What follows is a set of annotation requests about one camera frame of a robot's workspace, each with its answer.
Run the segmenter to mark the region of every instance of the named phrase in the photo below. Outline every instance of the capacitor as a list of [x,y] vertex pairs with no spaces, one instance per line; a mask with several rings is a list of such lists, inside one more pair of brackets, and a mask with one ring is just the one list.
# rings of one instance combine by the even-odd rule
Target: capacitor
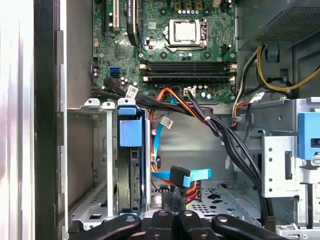
[[147,45],[150,44],[150,37],[147,36],[147,37],[145,38],[145,43],[146,43]]

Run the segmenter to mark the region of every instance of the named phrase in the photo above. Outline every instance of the white label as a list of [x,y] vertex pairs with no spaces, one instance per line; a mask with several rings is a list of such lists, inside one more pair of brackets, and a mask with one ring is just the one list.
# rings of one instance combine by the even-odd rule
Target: white label
[[254,96],[254,97],[251,99],[250,103],[252,104],[252,103],[255,102],[255,101],[261,100],[264,95],[265,95],[264,92],[260,92],[257,96]]
[[139,89],[133,85],[129,85],[128,91],[126,91],[125,97],[134,99],[137,96]]
[[157,29],[156,22],[148,22],[148,29]]
[[174,121],[172,121],[170,118],[164,116],[160,122],[160,124],[166,126],[167,129],[170,129]]

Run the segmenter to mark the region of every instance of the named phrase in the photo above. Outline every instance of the red wire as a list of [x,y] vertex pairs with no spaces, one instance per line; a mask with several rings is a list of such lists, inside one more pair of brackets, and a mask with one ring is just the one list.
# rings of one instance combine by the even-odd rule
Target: red wire
[[191,199],[195,198],[196,196],[197,196],[197,192],[195,192],[194,194],[192,194],[190,196],[187,196],[186,199],[191,200]]

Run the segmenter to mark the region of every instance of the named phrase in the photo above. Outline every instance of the white wire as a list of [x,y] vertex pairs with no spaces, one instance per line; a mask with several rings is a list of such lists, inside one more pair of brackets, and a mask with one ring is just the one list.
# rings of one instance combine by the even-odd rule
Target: white wire
[[250,62],[251,62],[251,61],[256,57],[256,55],[258,54],[258,50],[259,50],[259,48],[257,48],[257,49],[254,51],[252,57],[250,57],[250,59],[248,60],[248,62],[247,62],[247,63],[244,65],[244,67],[243,67],[243,70],[242,70],[242,73],[241,73],[240,85],[239,85],[239,92],[238,92],[238,95],[237,95],[236,98],[235,98],[235,101],[234,101],[234,104],[233,104],[233,107],[232,107],[232,115],[233,115],[233,113],[234,113],[234,111],[235,111],[235,108],[236,108],[238,102],[240,101],[240,95],[241,95],[241,92],[242,92],[242,90],[243,90],[243,88],[244,88],[244,75],[245,75],[244,73],[247,71],[247,68],[248,68]]

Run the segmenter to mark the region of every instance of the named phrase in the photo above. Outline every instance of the cable label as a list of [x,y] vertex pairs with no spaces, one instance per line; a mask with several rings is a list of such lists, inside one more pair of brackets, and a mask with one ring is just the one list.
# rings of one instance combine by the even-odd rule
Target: cable label
[[264,95],[265,95],[265,92],[260,92],[257,96],[254,96],[249,103],[253,104],[256,101],[261,100]]
[[139,89],[133,85],[129,85],[128,90],[126,91],[125,97],[134,99],[137,96]]
[[172,121],[170,118],[164,116],[160,122],[160,124],[166,126],[167,129],[170,129],[174,121]]

